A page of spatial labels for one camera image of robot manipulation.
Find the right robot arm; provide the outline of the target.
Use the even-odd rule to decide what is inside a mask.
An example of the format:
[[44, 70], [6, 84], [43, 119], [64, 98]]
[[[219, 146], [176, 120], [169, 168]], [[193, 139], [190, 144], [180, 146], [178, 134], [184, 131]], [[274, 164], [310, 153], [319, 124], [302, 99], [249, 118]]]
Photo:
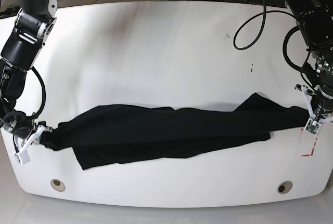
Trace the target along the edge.
[[[23, 144], [32, 143], [37, 131], [46, 129], [34, 122], [44, 110], [46, 88], [33, 64], [55, 25], [58, 0], [19, 0], [19, 3], [21, 8], [14, 28], [1, 51], [1, 127], [13, 135], [17, 153], [19, 138]], [[35, 74], [42, 90], [41, 105], [30, 116], [15, 110], [28, 71]]]

